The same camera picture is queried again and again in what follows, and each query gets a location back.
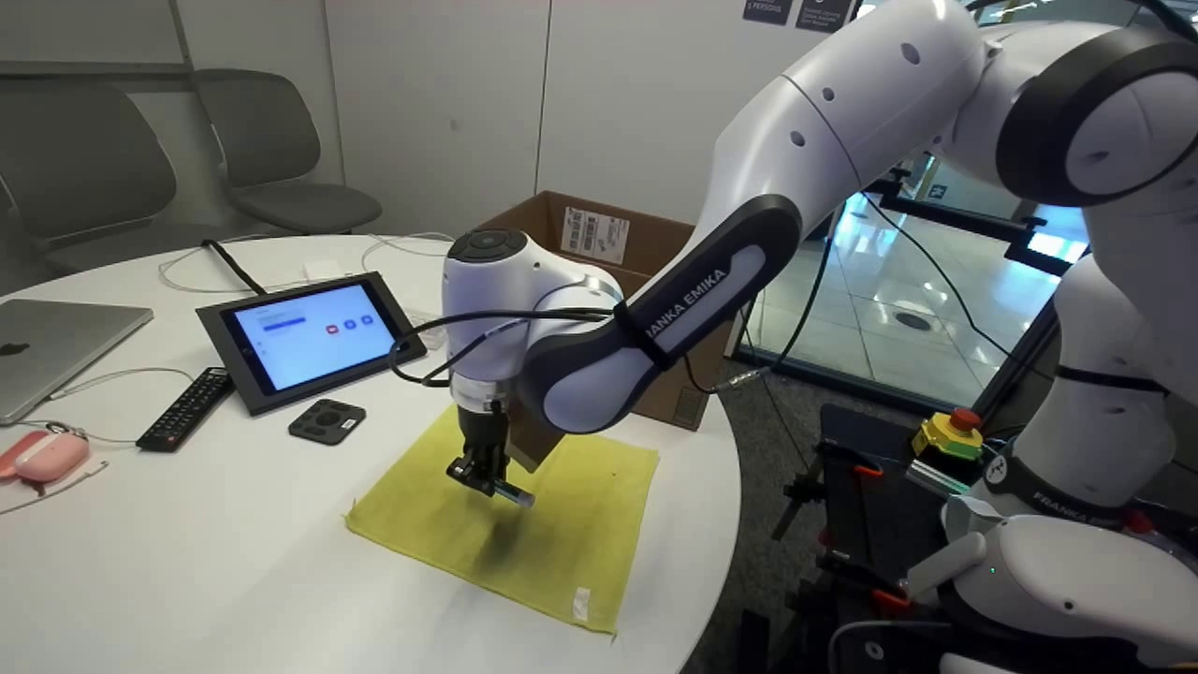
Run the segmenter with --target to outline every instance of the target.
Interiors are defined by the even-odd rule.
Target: gray chair
[[[55,276],[169,252],[177,173],[129,95],[72,79],[0,79],[0,271]]]
[[[320,131],[300,89],[271,70],[195,70],[230,201],[290,232],[351,232],[379,201],[345,182],[320,182]]]

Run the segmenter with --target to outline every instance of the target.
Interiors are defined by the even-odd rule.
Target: white table
[[[254,241],[230,252],[268,290],[384,271],[409,315],[439,315],[445,242],[372,236]],[[216,363],[195,308],[243,295],[209,253],[74,273],[19,295],[145,305],[155,321],[84,379],[124,366]],[[436,344],[412,371],[442,363]],[[345,513],[450,408],[450,394],[375,376],[331,396],[366,408],[336,451],[290,437],[300,404],[249,419],[225,399],[169,456],[133,437],[183,388],[180,376],[129,376],[33,414],[104,437],[108,472],[0,517],[0,670],[113,674],[409,674],[409,670],[677,670],[724,592],[743,509],[726,412],[696,433],[621,419],[612,433],[661,451],[661,472],[621,605],[597,638],[345,530]]]

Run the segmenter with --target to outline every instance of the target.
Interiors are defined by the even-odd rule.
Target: table surface
[[[439,315],[439,241],[305,236],[230,252],[268,290],[379,271],[412,321]],[[95,387],[31,414],[85,428],[92,467],[108,467],[0,517],[0,670],[683,670],[717,610],[743,517],[718,399],[702,429],[639,414],[606,429],[656,451],[661,472],[621,634],[597,638],[345,530],[350,504],[455,404],[445,388],[392,376],[334,388],[366,408],[336,451],[290,433],[306,399],[251,419],[230,396],[180,454],[138,454],[133,442],[188,379],[97,376],[215,366],[195,308],[243,295],[235,276],[215,253],[183,252],[17,295],[144,305],[155,321],[78,379]],[[442,361],[436,333],[412,371]],[[28,488],[0,488],[0,509],[24,498]]]

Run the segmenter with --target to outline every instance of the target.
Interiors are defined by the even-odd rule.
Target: tablet screen
[[[271,388],[384,361],[399,344],[365,286],[234,312]]]

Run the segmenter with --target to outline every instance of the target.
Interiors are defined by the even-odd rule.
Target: black remote
[[[208,366],[138,437],[145,454],[177,454],[193,429],[234,394],[225,366]]]

